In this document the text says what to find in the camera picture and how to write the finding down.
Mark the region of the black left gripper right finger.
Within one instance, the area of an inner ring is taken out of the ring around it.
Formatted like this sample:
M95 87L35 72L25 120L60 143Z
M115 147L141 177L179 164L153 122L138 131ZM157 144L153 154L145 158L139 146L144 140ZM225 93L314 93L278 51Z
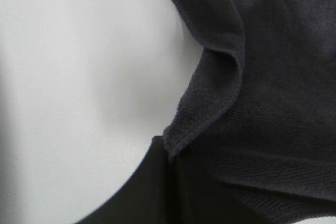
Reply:
M172 163L171 193L173 223L267 223L260 214L239 203L229 190L216 182L190 153Z

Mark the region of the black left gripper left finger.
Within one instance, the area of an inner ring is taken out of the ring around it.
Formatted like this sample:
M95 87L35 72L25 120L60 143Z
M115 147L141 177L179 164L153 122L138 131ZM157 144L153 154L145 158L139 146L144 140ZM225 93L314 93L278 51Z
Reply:
M127 182L79 223L169 223L169 165L161 136L150 147Z

